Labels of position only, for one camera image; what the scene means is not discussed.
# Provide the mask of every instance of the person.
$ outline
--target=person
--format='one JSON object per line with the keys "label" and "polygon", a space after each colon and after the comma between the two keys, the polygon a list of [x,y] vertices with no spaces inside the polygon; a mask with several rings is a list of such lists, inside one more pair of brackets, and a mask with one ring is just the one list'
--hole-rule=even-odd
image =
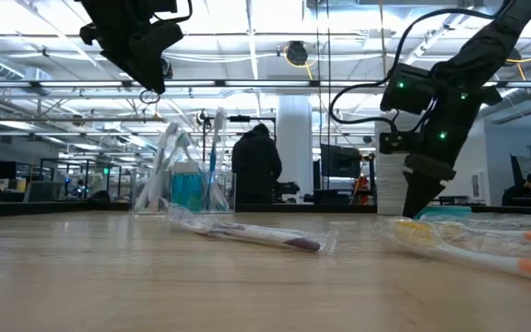
{"label": "person", "polygon": [[272,204],[274,182],[282,173],[276,143],[265,124],[245,133],[232,150],[238,204]]}
{"label": "person", "polygon": [[512,207],[522,205],[521,202],[517,202],[514,198],[521,198],[529,196],[531,194],[531,174],[527,176],[523,184],[514,185],[507,189],[503,194],[502,203],[504,207]]}

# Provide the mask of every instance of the ventilation duct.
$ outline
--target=ventilation duct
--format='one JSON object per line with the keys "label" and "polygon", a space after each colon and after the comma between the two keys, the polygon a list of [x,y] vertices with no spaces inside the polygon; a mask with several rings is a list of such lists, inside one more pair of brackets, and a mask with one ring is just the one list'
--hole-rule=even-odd
{"label": "ventilation duct", "polygon": [[[35,67],[25,67],[13,64],[0,57],[0,78],[5,80],[28,80],[28,81],[42,81],[51,80],[52,77],[46,72]],[[37,93],[45,96],[50,93],[48,89],[29,88],[25,89],[27,92]]]}
{"label": "ventilation duct", "polygon": [[[531,81],[531,70],[528,70],[525,73],[525,80]],[[504,97],[504,100],[497,105],[487,107],[483,109],[479,114],[478,118],[484,118],[495,113],[501,112],[505,109],[513,107],[524,101],[531,101],[531,97],[528,93],[528,89],[508,89],[501,94]]]}

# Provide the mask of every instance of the table surface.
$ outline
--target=table surface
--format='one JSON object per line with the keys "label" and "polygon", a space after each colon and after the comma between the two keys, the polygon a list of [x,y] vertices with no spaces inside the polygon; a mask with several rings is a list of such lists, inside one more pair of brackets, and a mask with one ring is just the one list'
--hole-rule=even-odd
{"label": "table surface", "polygon": [[531,280],[403,252],[366,215],[247,214],[339,232],[333,255],[86,212],[0,218],[0,331],[531,331]]}

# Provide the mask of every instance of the clear plastic container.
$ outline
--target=clear plastic container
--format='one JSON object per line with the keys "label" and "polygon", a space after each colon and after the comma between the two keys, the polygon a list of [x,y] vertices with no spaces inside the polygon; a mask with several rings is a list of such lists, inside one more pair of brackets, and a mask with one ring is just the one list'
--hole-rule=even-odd
{"label": "clear plastic container", "polygon": [[131,179],[134,215],[162,215],[166,202],[185,207],[195,214],[231,214],[235,212],[235,174],[231,172],[173,172],[156,177],[155,183],[141,185]]}

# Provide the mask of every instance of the white column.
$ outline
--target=white column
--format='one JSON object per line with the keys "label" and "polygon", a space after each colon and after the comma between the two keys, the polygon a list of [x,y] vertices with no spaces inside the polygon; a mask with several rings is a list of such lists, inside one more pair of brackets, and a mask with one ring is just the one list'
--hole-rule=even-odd
{"label": "white column", "polygon": [[279,96],[278,106],[277,152],[282,159],[279,181],[295,182],[303,195],[310,194],[313,192],[313,118],[309,97]]}

